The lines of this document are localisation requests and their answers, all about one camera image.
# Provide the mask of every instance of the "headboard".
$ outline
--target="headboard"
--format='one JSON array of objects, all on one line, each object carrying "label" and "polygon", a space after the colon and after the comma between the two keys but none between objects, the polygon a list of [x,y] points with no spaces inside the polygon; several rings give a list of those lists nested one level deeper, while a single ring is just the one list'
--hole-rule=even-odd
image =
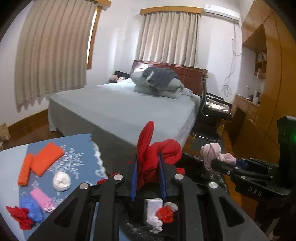
[{"label": "headboard", "polygon": [[144,71],[148,67],[155,68],[169,68],[175,71],[179,77],[179,80],[185,85],[186,88],[193,91],[194,94],[202,94],[202,77],[207,73],[206,69],[194,69],[176,64],[165,64],[159,62],[145,62],[137,61],[133,62],[131,73],[135,71]]}]

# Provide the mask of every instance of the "metal screw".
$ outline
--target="metal screw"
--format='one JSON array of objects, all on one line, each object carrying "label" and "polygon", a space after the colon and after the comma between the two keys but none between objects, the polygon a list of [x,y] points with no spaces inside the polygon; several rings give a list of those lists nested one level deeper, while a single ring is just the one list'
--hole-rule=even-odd
[{"label": "metal screw", "polygon": [[120,181],[123,179],[123,175],[117,174],[113,177],[116,181]]},{"label": "metal screw", "polygon": [[215,183],[215,182],[210,182],[210,183],[209,183],[209,187],[210,187],[210,188],[213,188],[213,189],[216,189],[216,188],[218,187],[218,184]]},{"label": "metal screw", "polygon": [[81,183],[79,187],[80,187],[80,189],[85,190],[85,189],[88,189],[89,184],[88,183]]},{"label": "metal screw", "polygon": [[182,179],[184,178],[184,176],[183,176],[182,174],[176,174],[176,175],[175,175],[175,178],[176,178],[177,180],[182,180]]}]

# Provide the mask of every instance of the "folded orange towel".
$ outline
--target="folded orange towel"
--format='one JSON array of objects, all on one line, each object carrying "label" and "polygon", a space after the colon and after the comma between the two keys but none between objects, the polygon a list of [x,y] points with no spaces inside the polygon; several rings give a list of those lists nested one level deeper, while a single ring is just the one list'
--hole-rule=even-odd
[{"label": "folded orange towel", "polygon": [[28,153],[24,159],[24,162],[22,164],[22,168],[20,170],[19,179],[17,181],[17,184],[19,186],[28,184],[30,166],[31,166],[32,160],[33,160],[33,154]]},{"label": "folded orange towel", "polygon": [[36,156],[33,157],[31,169],[36,175],[41,177],[51,164],[63,155],[64,150],[50,142]]}]

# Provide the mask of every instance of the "chair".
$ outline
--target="chair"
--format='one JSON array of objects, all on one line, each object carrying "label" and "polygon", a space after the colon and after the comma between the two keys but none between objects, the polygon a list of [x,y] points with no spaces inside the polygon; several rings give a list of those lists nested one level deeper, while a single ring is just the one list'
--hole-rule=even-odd
[{"label": "chair", "polygon": [[232,104],[224,101],[223,98],[207,93],[206,74],[202,78],[203,93],[200,108],[191,130],[191,135],[209,142],[219,142],[220,136],[217,133],[220,120],[230,121]]}]

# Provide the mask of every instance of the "rolled pink cloth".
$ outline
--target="rolled pink cloth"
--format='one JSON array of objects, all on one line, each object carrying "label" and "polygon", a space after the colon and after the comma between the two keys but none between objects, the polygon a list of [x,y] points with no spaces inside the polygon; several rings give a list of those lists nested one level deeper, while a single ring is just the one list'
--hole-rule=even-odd
[{"label": "rolled pink cloth", "polygon": [[212,171],[211,161],[214,159],[225,161],[234,165],[236,162],[236,159],[230,153],[221,154],[221,147],[218,143],[211,143],[202,146],[200,154],[204,158],[204,165],[208,171]]},{"label": "rolled pink cloth", "polygon": [[40,188],[34,188],[30,194],[44,212],[50,213],[56,209],[51,199]]}]

